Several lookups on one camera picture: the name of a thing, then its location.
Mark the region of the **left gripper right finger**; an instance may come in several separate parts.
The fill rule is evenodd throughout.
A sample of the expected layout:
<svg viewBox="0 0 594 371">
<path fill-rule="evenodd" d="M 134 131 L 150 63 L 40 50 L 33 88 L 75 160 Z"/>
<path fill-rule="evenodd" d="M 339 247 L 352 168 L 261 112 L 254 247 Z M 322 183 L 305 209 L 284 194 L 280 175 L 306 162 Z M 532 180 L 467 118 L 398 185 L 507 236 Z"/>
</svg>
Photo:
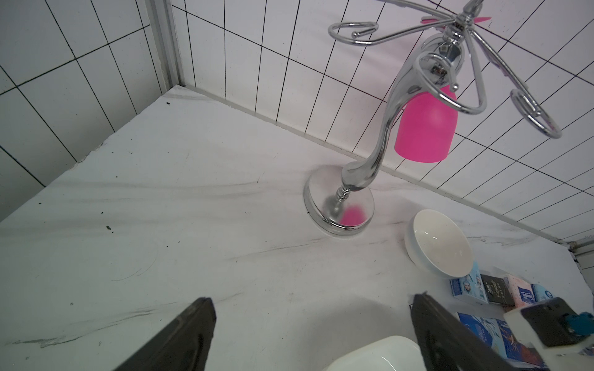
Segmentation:
<svg viewBox="0 0 594 371">
<path fill-rule="evenodd" d="M 414 295 L 411 321 L 427 370 L 513 369 L 426 293 Z"/>
</svg>

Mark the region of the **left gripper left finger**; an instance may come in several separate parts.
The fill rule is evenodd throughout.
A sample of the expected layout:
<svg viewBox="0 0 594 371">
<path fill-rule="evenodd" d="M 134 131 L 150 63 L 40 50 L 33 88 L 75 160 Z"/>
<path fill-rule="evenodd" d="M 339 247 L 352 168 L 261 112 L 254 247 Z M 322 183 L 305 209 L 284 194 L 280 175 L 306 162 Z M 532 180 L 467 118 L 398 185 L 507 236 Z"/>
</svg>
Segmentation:
<svg viewBox="0 0 594 371">
<path fill-rule="evenodd" d="M 204 370 L 217 322 L 211 298 L 198 298 L 118 370 Z"/>
</svg>

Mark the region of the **blue white tissue pack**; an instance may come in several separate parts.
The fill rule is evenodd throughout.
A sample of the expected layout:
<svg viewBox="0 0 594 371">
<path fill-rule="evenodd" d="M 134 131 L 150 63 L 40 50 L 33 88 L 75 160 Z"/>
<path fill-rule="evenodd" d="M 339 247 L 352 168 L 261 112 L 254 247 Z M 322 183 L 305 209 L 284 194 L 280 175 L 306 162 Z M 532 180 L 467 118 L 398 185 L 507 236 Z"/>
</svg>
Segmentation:
<svg viewBox="0 0 594 371">
<path fill-rule="evenodd" d="M 496 318 L 484 318 L 457 312 L 459 321 L 499 356 L 506 359 L 504 338 Z"/>
</svg>

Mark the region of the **white storage box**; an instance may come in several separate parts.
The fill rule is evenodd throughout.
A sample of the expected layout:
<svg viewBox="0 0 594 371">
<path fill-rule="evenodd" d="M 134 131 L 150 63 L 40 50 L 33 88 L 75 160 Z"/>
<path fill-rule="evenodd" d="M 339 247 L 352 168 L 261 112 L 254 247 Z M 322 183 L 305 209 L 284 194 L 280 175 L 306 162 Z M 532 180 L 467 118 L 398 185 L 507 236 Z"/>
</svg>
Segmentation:
<svg viewBox="0 0 594 371">
<path fill-rule="evenodd" d="M 409 338 L 393 335 L 349 352 L 325 370 L 426 371 L 426 368 L 418 344 Z"/>
</svg>

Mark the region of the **light blue tissue pack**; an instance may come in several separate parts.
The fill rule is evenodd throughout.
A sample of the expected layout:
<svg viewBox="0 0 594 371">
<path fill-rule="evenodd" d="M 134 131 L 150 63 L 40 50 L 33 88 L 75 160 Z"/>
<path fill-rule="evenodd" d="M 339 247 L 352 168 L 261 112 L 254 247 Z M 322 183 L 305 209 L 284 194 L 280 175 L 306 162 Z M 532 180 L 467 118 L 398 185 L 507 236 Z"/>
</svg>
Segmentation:
<svg viewBox="0 0 594 371">
<path fill-rule="evenodd" d="M 450 287 L 454 298 L 470 304 L 487 305 L 487 294 L 480 274 L 478 263 L 475 261 L 468 275 L 450 280 Z"/>
</svg>

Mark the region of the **blue red tissue pack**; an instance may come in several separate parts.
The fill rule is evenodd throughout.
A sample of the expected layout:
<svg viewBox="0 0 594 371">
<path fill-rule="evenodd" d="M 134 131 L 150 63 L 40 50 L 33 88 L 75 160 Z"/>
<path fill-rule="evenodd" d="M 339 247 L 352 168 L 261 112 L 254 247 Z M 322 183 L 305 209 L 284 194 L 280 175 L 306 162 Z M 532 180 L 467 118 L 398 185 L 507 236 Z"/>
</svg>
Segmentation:
<svg viewBox="0 0 594 371">
<path fill-rule="evenodd" d="M 499 319 L 497 319 L 496 322 L 501 334 L 503 357 L 506 360 L 516 364 L 524 363 L 530 366 L 547 368 L 544 360 L 535 349 L 528 348 L 518 341 L 509 324 Z"/>
</svg>

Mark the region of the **small black tissue pack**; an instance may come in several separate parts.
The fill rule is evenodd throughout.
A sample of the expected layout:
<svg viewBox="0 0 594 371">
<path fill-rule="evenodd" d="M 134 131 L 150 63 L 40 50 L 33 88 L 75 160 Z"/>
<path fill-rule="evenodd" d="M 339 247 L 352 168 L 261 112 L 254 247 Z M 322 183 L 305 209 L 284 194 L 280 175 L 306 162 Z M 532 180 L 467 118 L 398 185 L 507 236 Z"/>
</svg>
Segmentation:
<svg viewBox="0 0 594 371">
<path fill-rule="evenodd" d="M 515 307 L 514 299 L 503 278 L 481 275 L 487 301 L 506 308 Z"/>
</svg>

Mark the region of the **pink Tempo side pack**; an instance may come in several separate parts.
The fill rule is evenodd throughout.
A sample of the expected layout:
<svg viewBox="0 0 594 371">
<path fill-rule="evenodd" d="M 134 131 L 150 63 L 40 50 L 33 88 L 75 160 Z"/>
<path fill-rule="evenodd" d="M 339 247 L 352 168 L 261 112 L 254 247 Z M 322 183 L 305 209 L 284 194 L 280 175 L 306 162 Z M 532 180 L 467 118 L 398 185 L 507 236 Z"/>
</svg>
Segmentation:
<svg viewBox="0 0 594 371">
<path fill-rule="evenodd" d="M 532 286 L 527 281 L 513 275 L 505 275 L 504 282 L 514 301 L 514 307 L 519 309 L 536 303 Z"/>
</svg>

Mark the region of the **blue tissue pack bottom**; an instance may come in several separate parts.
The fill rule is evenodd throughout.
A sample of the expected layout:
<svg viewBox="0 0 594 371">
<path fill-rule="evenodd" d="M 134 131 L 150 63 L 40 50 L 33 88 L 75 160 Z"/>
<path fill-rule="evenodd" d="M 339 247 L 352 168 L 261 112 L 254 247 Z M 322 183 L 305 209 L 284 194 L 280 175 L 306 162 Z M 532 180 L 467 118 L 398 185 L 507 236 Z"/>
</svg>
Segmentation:
<svg viewBox="0 0 594 371">
<path fill-rule="evenodd" d="M 552 292 L 540 284 L 532 284 L 532 292 L 536 302 L 547 301 L 555 297 Z"/>
</svg>

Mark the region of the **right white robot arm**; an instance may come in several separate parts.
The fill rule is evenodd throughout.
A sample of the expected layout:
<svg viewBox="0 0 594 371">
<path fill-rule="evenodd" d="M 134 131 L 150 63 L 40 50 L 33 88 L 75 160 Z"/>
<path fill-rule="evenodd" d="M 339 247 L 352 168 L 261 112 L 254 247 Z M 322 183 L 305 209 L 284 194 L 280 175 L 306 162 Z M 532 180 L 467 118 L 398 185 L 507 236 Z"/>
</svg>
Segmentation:
<svg viewBox="0 0 594 371">
<path fill-rule="evenodd" d="M 569 347 L 546 349 L 542 355 L 550 370 L 560 371 L 594 371 L 593 346 L 585 349 L 569 349 Z"/>
</svg>

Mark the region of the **white ceramic bowl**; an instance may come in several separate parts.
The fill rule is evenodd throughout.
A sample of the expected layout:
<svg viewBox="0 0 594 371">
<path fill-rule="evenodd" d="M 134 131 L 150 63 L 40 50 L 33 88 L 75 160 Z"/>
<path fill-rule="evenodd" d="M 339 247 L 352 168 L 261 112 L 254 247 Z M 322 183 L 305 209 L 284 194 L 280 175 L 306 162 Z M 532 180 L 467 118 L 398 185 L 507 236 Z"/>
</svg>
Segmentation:
<svg viewBox="0 0 594 371">
<path fill-rule="evenodd" d="M 421 210 L 408 222 L 405 249 L 417 267 L 446 280 L 468 275 L 475 261 L 462 230 L 435 210 Z"/>
</svg>

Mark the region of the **chrome hook stand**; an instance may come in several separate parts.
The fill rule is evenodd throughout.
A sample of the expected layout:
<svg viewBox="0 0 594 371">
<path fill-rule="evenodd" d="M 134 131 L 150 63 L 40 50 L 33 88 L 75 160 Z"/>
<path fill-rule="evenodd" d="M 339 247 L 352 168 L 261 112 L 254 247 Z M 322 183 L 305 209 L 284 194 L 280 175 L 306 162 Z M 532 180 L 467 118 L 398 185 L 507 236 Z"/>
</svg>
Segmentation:
<svg viewBox="0 0 594 371">
<path fill-rule="evenodd" d="M 469 1 L 463 10 L 450 15 L 410 1 L 397 1 L 400 8 L 425 13 L 420 25 L 377 39 L 376 22 L 334 23 L 329 35 L 336 41 L 357 46 L 375 46 L 427 29 L 438 35 L 416 47 L 398 72 L 388 94 L 388 102 L 374 151 L 363 161 L 343 167 L 324 166 L 307 179 L 303 198 L 312 220 L 323 230 L 339 237 L 361 233 L 374 216 L 374 197 L 369 188 L 380 172 L 389 139 L 398 130 L 405 105 L 418 94 L 429 92 L 460 114 L 478 115 L 487 108 L 487 93 L 478 49 L 514 85 L 510 99 L 522 117 L 551 139 L 562 131 L 529 92 L 499 53 L 475 29 L 484 21 L 481 1 Z"/>
</svg>

